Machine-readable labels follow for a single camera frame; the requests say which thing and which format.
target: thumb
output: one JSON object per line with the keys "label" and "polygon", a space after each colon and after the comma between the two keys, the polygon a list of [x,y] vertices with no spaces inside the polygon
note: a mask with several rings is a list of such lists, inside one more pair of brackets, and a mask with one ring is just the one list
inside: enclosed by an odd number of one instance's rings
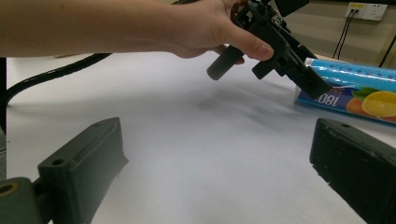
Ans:
{"label": "thumb", "polygon": [[269,44],[232,22],[225,31],[227,43],[242,50],[249,58],[266,61],[274,55],[274,50]]}

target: white surface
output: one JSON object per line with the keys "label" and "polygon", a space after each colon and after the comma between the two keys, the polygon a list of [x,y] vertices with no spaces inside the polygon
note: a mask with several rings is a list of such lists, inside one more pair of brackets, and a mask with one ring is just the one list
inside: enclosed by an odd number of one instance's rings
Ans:
{"label": "white surface", "polygon": [[[81,58],[8,60],[8,84]],[[364,223],[317,175],[318,117],[396,146],[396,128],[295,105],[294,84],[258,80],[247,59],[220,81],[216,55],[114,54],[17,95],[7,110],[8,178],[36,166],[89,125],[120,117],[130,162],[93,223]]]}

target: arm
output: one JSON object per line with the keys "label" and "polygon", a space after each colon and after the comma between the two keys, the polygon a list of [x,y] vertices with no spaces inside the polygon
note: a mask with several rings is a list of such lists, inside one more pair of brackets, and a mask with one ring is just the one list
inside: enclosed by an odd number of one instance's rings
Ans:
{"label": "arm", "polygon": [[182,58],[231,44],[261,61],[273,50],[235,26],[246,0],[166,5],[151,0],[0,0],[0,56],[166,51]]}

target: wall socket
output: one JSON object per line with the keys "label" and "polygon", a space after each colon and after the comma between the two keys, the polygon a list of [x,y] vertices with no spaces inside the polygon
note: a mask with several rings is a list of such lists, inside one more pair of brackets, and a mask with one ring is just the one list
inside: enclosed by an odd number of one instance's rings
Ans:
{"label": "wall socket", "polygon": [[352,9],[355,9],[355,10],[358,10],[358,12],[355,13],[353,18],[361,19],[363,16],[364,10],[366,9],[366,6],[367,6],[367,4],[365,4],[365,3],[350,2],[349,6],[347,7],[347,10],[346,10],[346,17],[352,16],[352,14],[350,14],[350,11]]}
{"label": "wall socket", "polygon": [[357,3],[350,2],[347,9],[345,17],[349,17],[350,11],[355,9],[358,10],[357,13],[354,14],[353,18],[355,19],[364,19],[369,21],[380,21],[382,16],[384,16],[385,9],[387,9],[388,5],[382,4],[366,4],[366,3]]}
{"label": "wall socket", "polygon": [[384,16],[387,6],[388,5],[367,4],[361,18],[370,21],[380,21],[382,19],[382,16]]}

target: orange fruit image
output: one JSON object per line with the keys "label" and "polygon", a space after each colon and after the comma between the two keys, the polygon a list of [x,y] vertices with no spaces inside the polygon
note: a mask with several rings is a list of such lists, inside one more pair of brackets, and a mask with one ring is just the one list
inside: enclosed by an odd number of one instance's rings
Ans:
{"label": "orange fruit image", "polygon": [[354,97],[346,104],[346,111],[351,114],[363,115],[365,117],[374,117],[364,112],[363,108],[361,107],[362,104],[363,104],[363,100]]}
{"label": "orange fruit image", "polygon": [[361,105],[364,112],[376,117],[396,116],[396,93],[376,91],[368,95]]}

